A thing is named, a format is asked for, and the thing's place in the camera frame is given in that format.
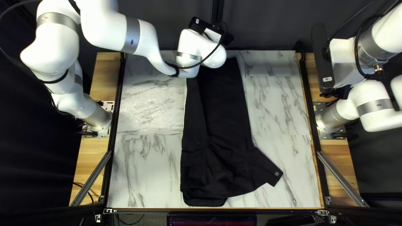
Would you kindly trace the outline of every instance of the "wire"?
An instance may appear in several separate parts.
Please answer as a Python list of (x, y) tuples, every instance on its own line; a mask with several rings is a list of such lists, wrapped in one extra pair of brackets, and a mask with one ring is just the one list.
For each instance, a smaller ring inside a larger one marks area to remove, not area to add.
[(98, 136), (98, 132), (77, 131), (76, 134), (80, 134), (82, 136), (93, 136), (93, 137)]
[(212, 41), (211, 37), (210, 37), (205, 31), (203, 32), (203, 34), (204, 34), (209, 40)]
[(354, 51), (355, 51), (355, 63), (356, 63), (356, 67), (357, 67), (357, 71), (365, 78), (365, 79), (375, 79), (375, 76), (371, 75), (371, 74), (365, 74), (363, 72), (363, 70), (361, 69), (360, 66), (360, 61), (359, 61), (359, 49), (358, 49), (358, 44), (359, 44), (359, 36), (361, 33), (361, 29), (363, 27), (365, 27), (372, 19), (376, 19), (376, 18), (381, 18), (383, 17), (383, 15), (374, 15), (371, 16), (369, 18), (367, 18), (359, 27), (357, 34), (356, 34), (356, 38), (355, 38), (355, 46), (354, 46)]
[(206, 56), (206, 57), (205, 57), (204, 59), (202, 59), (200, 62), (198, 62), (198, 63), (196, 63), (196, 64), (194, 64), (194, 65), (188, 66), (188, 67), (177, 67), (178, 69), (190, 69), (190, 68), (195, 68), (195, 67), (197, 67), (198, 65), (202, 64), (205, 60), (207, 60), (208, 57), (210, 57), (210, 56), (218, 49), (218, 47), (222, 44), (222, 42), (223, 42), (223, 40), (224, 40), (224, 36), (226, 35), (226, 30), (227, 30), (227, 25), (226, 25), (225, 23), (220, 22), (220, 23), (218, 23), (218, 24), (225, 25), (225, 29), (224, 29), (224, 33), (222, 34), (221, 38), (219, 39), (218, 44), (217, 44), (216, 47), (215, 47), (215, 49), (213, 49), (212, 52), (210, 52), (210, 53), (208, 54), (208, 56)]
[[(76, 182), (73, 182), (73, 185), (77, 185), (77, 186), (79, 186), (79, 187), (81, 187), (82, 188), (82, 185), (80, 185), (80, 184), (78, 184), (78, 183), (76, 183)], [(91, 198), (91, 200), (92, 200), (92, 204), (94, 204), (95, 202), (94, 202), (94, 198), (92, 198), (92, 195), (88, 192), (88, 195), (89, 195), (89, 197)]]
[[(34, 2), (41, 2), (41, 1), (42, 1), (42, 0), (29, 0), (29, 1), (20, 2), (20, 3), (14, 4), (14, 5), (8, 7), (6, 10), (4, 10), (4, 11), (0, 14), (0, 22), (1, 22), (1, 19), (3, 19), (3, 17), (4, 17), (7, 13), (9, 13), (9, 12), (12, 11), (12, 10), (14, 10), (15, 8), (20, 7), (20, 6), (24, 5), (24, 4), (34, 3)], [(61, 115), (70, 115), (70, 114), (68, 114), (68, 113), (66, 113), (66, 112), (60, 111), (60, 110), (57, 108), (57, 106), (56, 106), (56, 104), (55, 104), (55, 102), (54, 102), (54, 100), (53, 100), (53, 97), (51, 96), (51, 92), (50, 92), (49, 88), (48, 88), (47, 86), (45, 86), (38, 78), (36, 78), (36, 76), (31, 72), (30, 69), (28, 69), (27, 67), (25, 67), (25, 66), (24, 66), (23, 64), (21, 64), (18, 60), (15, 60), (15, 59), (11, 58), (11, 57), (3, 50), (3, 48), (1, 48), (1, 46), (0, 46), (0, 51), (7, 57), (8, 60), (11, 61), (11, 63), (13, 63), (16, 67), (20, 68), (21, 71), (23, 71), (25, 74), (29, 75), (29, 77), (31, 77), (31, 78), (33, 78), (35, 81), (39, 82), (39, 83), (48, 91), (49, 96), (50, 96), (50, 100), (51, 100), (51, 105), (54, 107), (54, 109), (55, 109), (59, 114), (61, 114)]]
[[(1, 19), (4, 17), (4, 15), (6, 15), (7, 13), (9, 13), (11, 10), (13, 10), (13, 9), (15, 9), (15, 8), (17, 8), (17, 7), (20, 7), (20, 6), (24, 5), (24, 4), (33, 3), (33, 2), (41, 2), (41, 1), (42, 1), (42, 0), (29, 0), (29, 1), (20, 2), (20, 3), (17, 3), (17, 4), (15, 4), (15, 5), (12, 5), (12, 6), (8, 7), (6, 10), (4, 10), (4, 11), (0, 14), (0, 22), (1, 22)], [(1, 48), (1, 46), (0, 46), (0, 50), (1, 50), (1, 52), (3, 52), (3, 54), (7, 57), (7, 59), (11, 61), (11, 63), (13, 63), (13, 64), (14, 64), (15, 66), (17, 66), (18, 68), (20, 68), (23, 72), (27, 73), (29, 76), (32, 76), (32, 75), (33, 75), (32, 73), (29, 74), (25, 68), (22, 68), (21, 65), (17, 64), (8, 54), (6, 54), (6, 52), (3, 50), (3, 48)]]
[(329, 38), (327, 40), (327, 43), (331, 42), (332, 39), (334, 39), (336, 36), (339, 35), (339, 33), (341, 33), (341, 31), (343, 31), (343, 29), (345, 29), (347, 27), (347, 25), (349, 25), (349, 23), (357, 16), (359, 15), (363, 10), (365, 10), (368, 6), (370, 6), (371, 4), (373, 4), (376, 0), (373, 0), (372, 2), (370, 2), (369, 4), (367, 4), (365, 7), (361, 8), (359, 11), (357, 11), (351, 18), (349, 18), (345, 23), (342, 24), (342, 26), (340, 26), (337, 31), (335, 31), (335, 33), (331, 36), (331, 38)]
[(136, 223), (138, 223), (143, 217), (144, 217), (144, 215), (145, 214), (143, 214), (140, 218), (139, 218), (139, 220), (138, 221), (136, 221), (136, 222), (134, 222), (134, 223), (131, 223), (131, 224), (128, 224), (128, 223), (126, 223), (126, 222), (124, 222), (124, 221), (122, 221), (121, 219), (120, 219), (120, 217), (119, 217), (119, 215), (118, 214), (116, 214), (116, 217), (117, 217), (117, 223), (120, 225), (120, 222), (121, 223), (123, 223), (123, 224), (125, 224), (125, 225), (134, 225), (134, 224), (136, 224)]
[(80, 226), (83, 226), (83, 225), (85, 225), (85, 218), (82, 218), (81, 222), (80, 222)]

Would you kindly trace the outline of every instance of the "black pants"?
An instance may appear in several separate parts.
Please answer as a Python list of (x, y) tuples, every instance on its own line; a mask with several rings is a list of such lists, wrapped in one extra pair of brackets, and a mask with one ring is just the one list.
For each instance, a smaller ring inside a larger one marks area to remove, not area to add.
[(236, 58), (201, 67), (187, 79), (180, 190), (190, 206), (222, 206), (228, 197), (272, 186), (282, 176), (251, 138)]

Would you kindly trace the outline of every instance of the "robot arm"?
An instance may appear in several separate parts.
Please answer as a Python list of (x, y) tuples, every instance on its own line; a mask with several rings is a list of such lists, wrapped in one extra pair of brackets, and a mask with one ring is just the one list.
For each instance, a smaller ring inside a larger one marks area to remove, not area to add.
[[(87, 40), (98, 47), (145, 56), (162, 73), (184, 78), (197, 75), (199, 66), (176, 69), (167, 65), (159, 52), (158, 39), (152, 24), (126, 17), (117, 12), (116, 0), (77, 0), (81, 16), (68, 0), (43, 0), (37, 9), (35, 41), (21, 52), (21, 60), (52, 93), (56, 107), (89, 125), (92, 131), (107, 129), (111, 112), (83, 93), (82, 71), (77, 61), (78, 28)], [(176, 63), (192, 66), (211, 53), (216, 43), (200, 34), (182, 31)], [(218, 68), (226, 60), (226, 51), (219, 46), (202, 64)]]
[[(330, 43), (335, 88), (351, 85), (347, 99), (316, 114), (317, 126), (326, 132), (360, 118), (366, 131), (376, 132), (402, 127), (402, 111), (396, 111), (385, 86), (365, 80), (357, 71), (355, 39), (333, 39)], [(375, 22), (360, 37), (359, 63), (365, 73), (382, 71), (382, 65), (402, 52), (402, 4)], [(392, 92), (402, 107), (402, 75), (391, 81)]]
[[(161, 57), (156, 30), (152, 24), (118, 13), (116, 0), (77, 0), (76, 3), (81, 10), (82, 32), (92, 45), (144, 56), (160, 72), (176, 74), (176, 70)], [(205, 58), (216, 45), (200, 34), (184, 29), (180, 35), (176, 62), (183, 67), (194, 65)], [(219, 46), (203, 65), (217, 68), (225, 60), (225, 48)], [(193, 78), (198, 69), (198, 66), (180, 69), (178, 76)]]

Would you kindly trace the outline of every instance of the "label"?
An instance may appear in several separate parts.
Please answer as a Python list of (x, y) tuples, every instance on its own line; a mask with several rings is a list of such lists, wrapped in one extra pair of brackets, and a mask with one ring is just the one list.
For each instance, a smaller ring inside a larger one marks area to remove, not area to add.
[(323, 82), (329, 82), (332, 81), (332, 77), (326, 77), (322, 79)]

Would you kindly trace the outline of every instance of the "marble tile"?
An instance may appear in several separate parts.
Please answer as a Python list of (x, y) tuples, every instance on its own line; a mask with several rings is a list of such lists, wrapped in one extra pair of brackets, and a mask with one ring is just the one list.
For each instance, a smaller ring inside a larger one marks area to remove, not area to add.
[(309, 135), (298, 76), (246, 76), (246, 99), (253, 135)]
[[(172, 51), (162, 51), (174, 61)], [(142, 56), (127, 58), (118, 131), (137, 135), (183, 133), (185, 79), (156, 70)]]
[(237, 59), (237, 64), (239, 65), (239, 70), (240, 74), (242, 76), (242, 82), (243, 82), (243, 87), (244, 87), (244, 93), (246, 93), (246, 83), (245, 83), (245, 72), (244, 72), (244, 51), (243, 50), (227, 50), (226, 51), (226, 56), (227, 58), (233, 58), (236, 57)]
[(108, 206), (180, 208), (181, 138), (118, 134)]
[[(174, 51), (161, 53), (164, 60), (174, 62)], [(230, 197), (224, 208), (320, 206), (293, 55), (291, 51), (228, 51), (228, 58), (236, 57), (239, 64), (254, 143), (284, 176), (275, 187), (265, 184)], [(108, 207), (192, 208), (180, 192), (186, 95), (185, 79), (158, 72), (144, 57), (128, 56)]]
[(244, 51), (246, 76), (299, 76), (294, 51)]
[(253, 141), (283, 171), (275, 187), (264, 184), (254, 191), (256, 207), (320, 207), (310, 136), (253, 136)]

